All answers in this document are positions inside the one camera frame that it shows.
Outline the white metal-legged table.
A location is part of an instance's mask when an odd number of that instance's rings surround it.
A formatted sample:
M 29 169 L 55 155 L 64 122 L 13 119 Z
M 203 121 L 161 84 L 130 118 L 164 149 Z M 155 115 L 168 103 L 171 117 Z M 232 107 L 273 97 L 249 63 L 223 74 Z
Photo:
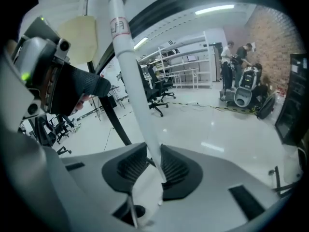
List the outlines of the white metal-legged table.
M 198 68 L 186 69 L 172 72 L 174 77 L 174 86 L 176 88 L 191 87 L 199 88 L 198 83 Z

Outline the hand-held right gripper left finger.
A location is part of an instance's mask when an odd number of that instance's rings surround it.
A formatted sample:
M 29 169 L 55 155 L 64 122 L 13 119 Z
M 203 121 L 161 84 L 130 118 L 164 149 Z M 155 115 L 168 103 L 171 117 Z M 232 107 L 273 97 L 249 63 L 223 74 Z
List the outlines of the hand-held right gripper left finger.
M 79 188 L 114 218 L 138 226 L 133 186 L 147 168 L 147 145 L 137 143 L 118 149 L 62 158 Z

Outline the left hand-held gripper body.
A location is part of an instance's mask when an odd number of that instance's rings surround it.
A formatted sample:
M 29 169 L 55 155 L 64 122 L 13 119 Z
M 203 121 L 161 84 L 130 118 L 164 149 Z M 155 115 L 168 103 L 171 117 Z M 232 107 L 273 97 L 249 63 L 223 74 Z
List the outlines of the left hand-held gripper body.
M 57 79 L 71 44 L 39 16 L 21 36 L 12 54 L 12 60 L 28 91 L 34 96 L 24 119 L 50 113 Z

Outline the black office chair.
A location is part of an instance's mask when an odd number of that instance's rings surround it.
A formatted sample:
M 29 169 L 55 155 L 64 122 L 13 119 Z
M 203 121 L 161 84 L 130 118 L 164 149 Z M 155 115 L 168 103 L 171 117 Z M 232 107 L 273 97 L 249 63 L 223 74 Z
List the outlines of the black office chair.
M 140 73 L 140 77 L 141 77 L 141 80 L 142 80 L 142 85 L 143 85 L 143 88 L 144 88 L 144 92 L 145 92 L 145 95 L 146 95 L 146 99 L 147 99 L 147 102 L 148 102 L 149 109 L 155 109 L 160 114 L 160 116 L 163 117 L 164 115 L 158 107 L 165 105 L 168 108 L 168 104 L 164 103 L 164 102 L 156 102 L 157 98 L 162 96 L 163 85 L 159 84 L 159 88 L 151 89 L 148 82 L 146 81 L 146 79 L 144 77 L 144 74 L 143 74 L 143 71 L 142 71 L 140 64 L 137 63 L 137 65 L 138 65 L 138 69 L 139 69 L 139 73 Z
M 169 88 L 173 87 L 173 82 L 169 80 L 169 77 L 162 77 L 157 78 L 154 76 L 154 87 L 159 90 L 159 93 L 161 95 L 161 102 L 163 102 L 163 99 L 166 96 L 170 96 L 172 98 L 176 98 L 175 94 L 173 92 L 168 92 Z
M 53 119 L 48 120 L 47 115 L 35 118 L 36 138 L 42 146 L 52 147 L 55 143 L 60 144 L 63 137 L 69 137 L 69 130 L 66 128 L 65 121 L 56 116 L 58 123 L 54 125 Z

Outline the black tall cabinet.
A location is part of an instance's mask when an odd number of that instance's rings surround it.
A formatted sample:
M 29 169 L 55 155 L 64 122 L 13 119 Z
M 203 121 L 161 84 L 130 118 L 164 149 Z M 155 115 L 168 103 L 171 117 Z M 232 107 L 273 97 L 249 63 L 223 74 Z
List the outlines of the black tall cabinet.
M 298 145 L 309 129 L 309 54 L 290 55 L 286 97 L 275 129 L 286 145 Z

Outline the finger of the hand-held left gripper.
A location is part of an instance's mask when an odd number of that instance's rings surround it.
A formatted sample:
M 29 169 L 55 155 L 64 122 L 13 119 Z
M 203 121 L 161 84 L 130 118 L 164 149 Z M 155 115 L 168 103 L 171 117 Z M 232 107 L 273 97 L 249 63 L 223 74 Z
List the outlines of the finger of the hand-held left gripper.
M 56 72 L 56 83 L 49 99 L 49 113 L 70 116 L 84 96 L 104 98 L 111 89 L 110 82 L 69 64 Z

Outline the white broom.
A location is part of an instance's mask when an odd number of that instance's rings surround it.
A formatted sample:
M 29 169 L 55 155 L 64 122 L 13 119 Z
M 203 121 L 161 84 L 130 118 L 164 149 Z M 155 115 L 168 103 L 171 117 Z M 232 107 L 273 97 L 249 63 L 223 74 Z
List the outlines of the white broom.
M 160 144 L 151 120 L 150 109 L 136 61 L 130 27 L 125 15 L 125 2 L 126 0 L 109 0 L 108 3 L 113 48 L 140 131 L 161 175 L 162 183 L 166 183 L 167 180 L 161 168 Z

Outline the black backpack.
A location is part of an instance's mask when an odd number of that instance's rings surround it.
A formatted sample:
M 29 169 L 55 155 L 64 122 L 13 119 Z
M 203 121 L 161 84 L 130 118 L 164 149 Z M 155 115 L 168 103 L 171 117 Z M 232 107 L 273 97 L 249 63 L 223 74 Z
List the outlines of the black backpack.
M 275 105 L 276 96 L 275 94 L 271 94 L 263 103 L 259 111 L 256 113 L 256 117 L 259 120 L 265 119 L 268 115 L 273 111 L 273 107 Z

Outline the person's left hand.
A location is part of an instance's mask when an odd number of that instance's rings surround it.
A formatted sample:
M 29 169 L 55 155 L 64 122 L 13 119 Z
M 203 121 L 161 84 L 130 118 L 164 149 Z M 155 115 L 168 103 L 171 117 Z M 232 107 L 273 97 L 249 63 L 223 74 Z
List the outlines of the person's left hand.
M 83 97 L 78 101 L 77 105 L 75 106 L 73 112 L 71 113 L 71 116 L 77 118 L 92 111 L 93 108 L 89 100 L 90 100 L 89 95 L 83 95 Z

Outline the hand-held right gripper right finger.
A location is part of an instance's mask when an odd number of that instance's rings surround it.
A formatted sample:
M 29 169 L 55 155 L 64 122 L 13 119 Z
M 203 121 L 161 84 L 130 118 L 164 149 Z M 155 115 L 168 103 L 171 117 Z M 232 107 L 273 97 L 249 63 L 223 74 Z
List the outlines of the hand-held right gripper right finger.
M 236 164 L 168 145 L 161 153 L 163 204 L 146 232 L 259 232 L 271 218 L 278 196 Z

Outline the white shell chair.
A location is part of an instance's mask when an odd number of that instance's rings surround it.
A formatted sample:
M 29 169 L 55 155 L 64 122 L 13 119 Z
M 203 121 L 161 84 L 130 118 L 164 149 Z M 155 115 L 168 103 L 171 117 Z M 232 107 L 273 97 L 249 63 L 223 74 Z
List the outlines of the white shell chair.
M 241 76 L 239 86 L 234 94 L 234 103 L 240 107 L 245 108 L 249 105 L 253 90 L 258 87 L 262 75 L 262 66 L 255 64 L 247 67 Z

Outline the long ceiling light tube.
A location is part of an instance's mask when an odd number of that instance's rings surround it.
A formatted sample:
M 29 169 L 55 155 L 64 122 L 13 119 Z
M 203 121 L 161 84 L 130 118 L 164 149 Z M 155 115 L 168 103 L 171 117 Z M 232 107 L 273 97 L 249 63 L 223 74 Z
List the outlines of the long ceiling light tube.
M 148 41 L 148 37 L 144 37 L 141 40 L 139 40 L 137 43 L 134 43 L 133 49 L 136 50 L 138 49 L 141 45 L 143 45 L 145 42 Z
M 220 11 L 220 10 L 233 9 L 234 7 L 235 7 L 234 4 L 210 7 L 210 8 L 206 8 L 206 9 L 203 9 L 203 10 L 196 11 L 195 15 L 201 15 L 201 14 L 215 12 L 215 11 Z

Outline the cluttered white shelf unit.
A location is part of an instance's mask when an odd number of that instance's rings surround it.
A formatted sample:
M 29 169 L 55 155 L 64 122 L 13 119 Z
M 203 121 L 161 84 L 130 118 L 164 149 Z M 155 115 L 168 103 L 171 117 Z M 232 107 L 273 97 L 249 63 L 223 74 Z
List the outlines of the cluttered white shelf unit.
M 144 68 L 153 66 L 157 77 L 170 77 L 173 83 L 172 72 L 193 68 L 198 68 L 199 88 L 211 88 L 217 81 L 216 50 L 205 31 L 159 46 L 154 52 L 141 57 L 138 63 Z

